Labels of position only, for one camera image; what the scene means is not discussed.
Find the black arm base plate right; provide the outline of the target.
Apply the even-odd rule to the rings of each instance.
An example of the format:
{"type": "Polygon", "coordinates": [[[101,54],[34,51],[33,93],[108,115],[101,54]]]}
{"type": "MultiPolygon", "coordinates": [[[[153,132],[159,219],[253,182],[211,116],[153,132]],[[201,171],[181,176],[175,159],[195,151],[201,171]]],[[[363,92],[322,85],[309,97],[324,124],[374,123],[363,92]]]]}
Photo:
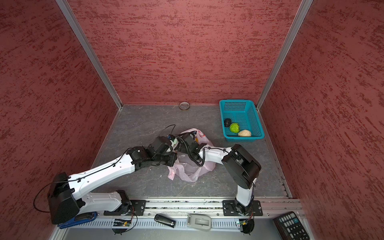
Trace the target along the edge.
{"type": "Polygon", "coordinates": [[[263,216],[263,210],[260,201],[252,201],[247,206],[243,206],[237,200],[224,200],[222,204],[224,216],[263,216]]]}

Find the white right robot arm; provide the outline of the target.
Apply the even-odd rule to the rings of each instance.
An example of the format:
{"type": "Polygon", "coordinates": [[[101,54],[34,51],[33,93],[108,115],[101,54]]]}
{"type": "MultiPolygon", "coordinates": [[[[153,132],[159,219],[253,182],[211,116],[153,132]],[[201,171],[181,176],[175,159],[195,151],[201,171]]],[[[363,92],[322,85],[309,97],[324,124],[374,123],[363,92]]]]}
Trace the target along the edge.
{"type": "Polygon", "coordinates": [[[231,178],[238,185],[235,208],[240,216],[253,215],[254,184],[262,169],[260,163],[241,145],[231,148],[212,147],[206,143],[198,143],[192,133],[177,135],[175,147],[186,154],[198,167],[205,163],[223,165],[231,178]]]}

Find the beige brown fruit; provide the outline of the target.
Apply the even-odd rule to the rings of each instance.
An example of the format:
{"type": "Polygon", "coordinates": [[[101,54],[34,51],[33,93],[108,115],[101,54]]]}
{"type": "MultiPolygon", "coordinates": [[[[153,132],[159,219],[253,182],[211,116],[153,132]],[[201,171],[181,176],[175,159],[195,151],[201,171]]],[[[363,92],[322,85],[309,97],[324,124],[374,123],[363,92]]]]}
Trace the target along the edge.
{"type": "Polygon", "coordinates": [[[239,137],[251,137],[252,133],[249,130],[242,130],[238,132],[239,137]]]}

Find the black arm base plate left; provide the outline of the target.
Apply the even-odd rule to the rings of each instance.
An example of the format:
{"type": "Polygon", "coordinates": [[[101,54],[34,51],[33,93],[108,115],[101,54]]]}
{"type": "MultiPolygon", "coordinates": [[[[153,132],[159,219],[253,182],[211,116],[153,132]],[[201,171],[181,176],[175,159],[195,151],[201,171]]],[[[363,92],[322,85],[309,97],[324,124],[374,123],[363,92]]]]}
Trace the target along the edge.
{"type": "Polygon", "coordinates": [[[125,201],[113,212],[104,211],[104,216],[142,216],[146,207],[146,200],[125,201]]]}

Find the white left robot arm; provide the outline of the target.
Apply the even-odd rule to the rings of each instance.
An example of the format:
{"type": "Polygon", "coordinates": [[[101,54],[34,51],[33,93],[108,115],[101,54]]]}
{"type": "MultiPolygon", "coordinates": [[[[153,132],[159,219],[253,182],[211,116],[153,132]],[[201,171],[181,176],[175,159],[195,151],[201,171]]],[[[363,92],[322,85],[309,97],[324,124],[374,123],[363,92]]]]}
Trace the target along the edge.
{"type": "Polygon", "coordinates": [[[93,193],[93,190],[142,168],[171,166],[177,159],[175,137],[157,137],[147,148],[128,148],[120,157],[88,171],[54,177],[48,193],[51,222],[63,224],[77,215],[103,212],[108,216],[132,215],[132,203],[123,190],[93,193]]]}

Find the pink plastic bag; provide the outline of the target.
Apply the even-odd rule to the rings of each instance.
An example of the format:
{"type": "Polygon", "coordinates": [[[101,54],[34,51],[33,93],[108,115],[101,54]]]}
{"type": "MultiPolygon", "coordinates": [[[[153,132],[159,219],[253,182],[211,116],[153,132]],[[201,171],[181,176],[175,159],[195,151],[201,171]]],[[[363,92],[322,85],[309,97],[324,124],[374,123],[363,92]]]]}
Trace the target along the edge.
{"type": "Polygon", "coordinates": [[[182,181],[194,183],[200,176],[212,172],[215,167],[214,162],[205,162],[202,167],[198,167],[187,154],[178,153],[174,166],[168,167],[168,178],[173,181],[175,176],[178,176],[182,181]]]}

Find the dark avocado fruit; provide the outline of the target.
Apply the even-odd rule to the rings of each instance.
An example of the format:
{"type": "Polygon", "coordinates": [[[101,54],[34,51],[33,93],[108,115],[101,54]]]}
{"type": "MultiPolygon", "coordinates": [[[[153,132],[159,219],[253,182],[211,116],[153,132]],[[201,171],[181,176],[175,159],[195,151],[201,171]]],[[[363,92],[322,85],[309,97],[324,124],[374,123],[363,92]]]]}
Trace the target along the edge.
{"type": "Polygon", "coordinates": [[[229,128],[231,126],[231,124],[232,124],[232,120],[231,119],[229,119],[229,118],[224,119],[224,126],[226,128],[229,128]]]}

